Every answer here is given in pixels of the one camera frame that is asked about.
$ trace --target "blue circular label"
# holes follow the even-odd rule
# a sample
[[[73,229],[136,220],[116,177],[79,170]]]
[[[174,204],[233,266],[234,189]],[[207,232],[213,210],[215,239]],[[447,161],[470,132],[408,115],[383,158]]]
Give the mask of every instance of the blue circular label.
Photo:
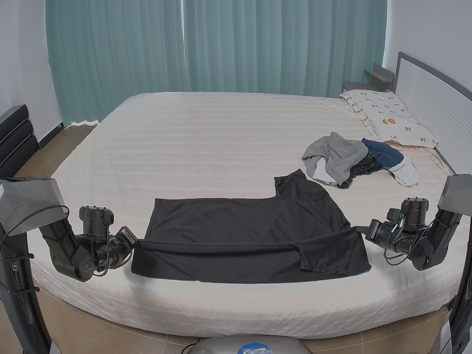
[[[254,342],[241,347],[237,354],[272,354],[272,351],[266,345]]]

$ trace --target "mattress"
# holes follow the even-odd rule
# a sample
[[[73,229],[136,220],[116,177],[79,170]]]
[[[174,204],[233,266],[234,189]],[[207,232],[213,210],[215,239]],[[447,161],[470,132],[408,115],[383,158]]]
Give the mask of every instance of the mattress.
[[[82,232],[82,205],[115,213],[111,233],[126,225],[144,237],[154,198],[269,198],[274,176],[303,167],[306,147],[336,131],[371,138],[340,99],[252,93],[164,92],[127,99],[101,122],[56,173],[69,220]],[[433,150],[405,147],[416,166],[415,189],[385,170],[354,179],[349,189],[327,186],[352,225],[385,220],[406,197],[429,199],[436,213],[450,174]],[[238,334],[318,339],[346,335],[437,310],[456,294],[465,258],[463,218],[443,263],[417,271],[409,261],[388,265],[365,242],[372,269],[336,280],[286,284],[216,284],[162,280],[131,273],[130,264],[72,280],[53,268],[39,230],[28,233],[33,275],[74,306],[141,329],[198,337]]]

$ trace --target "white headboard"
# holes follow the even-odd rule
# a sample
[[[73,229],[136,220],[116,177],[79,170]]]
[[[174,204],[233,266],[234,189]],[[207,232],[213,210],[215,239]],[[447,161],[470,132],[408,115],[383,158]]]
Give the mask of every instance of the white headboard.
[[[434,135],[436,151],[452,171],[472,174],[472,92],[403,52],[392,89]]]

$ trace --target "wall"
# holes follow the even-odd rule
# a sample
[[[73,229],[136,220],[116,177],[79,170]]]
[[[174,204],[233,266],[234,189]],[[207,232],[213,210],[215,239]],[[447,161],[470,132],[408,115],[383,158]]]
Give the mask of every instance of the wall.
[[[472,90],[472,0],[388,0],[384,67],[398,51]]]
[[[48,63],[46,0],[0,0],[0,115],[26,103],[36,138],[61,123]]]

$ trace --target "gray headboard frame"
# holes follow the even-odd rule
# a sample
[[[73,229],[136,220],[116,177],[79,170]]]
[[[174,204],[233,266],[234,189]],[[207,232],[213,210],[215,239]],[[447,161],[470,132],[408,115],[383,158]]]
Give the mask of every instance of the gray headboard frame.
[[[398,74],[400,71],[400,62],[402,59],[405,59],[406,61],[416,65],[417,67],[424,69],[428,73],[434,75],[438,79],[444,81],[446,84],[451,86],[452,88],[456,89],[459,93],[464,95],[466,98],[468,98],[471,103],[472,103],[472,91],[468,90],[464,86],[460,85],[457,81],[451,79],[449,76],[443,74],[442,72],[438,71],[437,69],[427,65],[426,63],[421,62],[420,60],[417,60],[409,55],[406,55],[404,52],[399,52],[398,53],[398,60],[397,60],[397,69],[395,71],[395,78],[393,81],[393,86],[392,86],[392,91],[395,93],[397,90],[397,83],[398,83]],[[444,158],[444,156],[436,149],[436,152],[440,156],[441,160],[444,161],[448,167],[451,169],[451,171],[455,174],[456,172],[454,169],[450,166],[450,164],[447,162],[447,160]]]

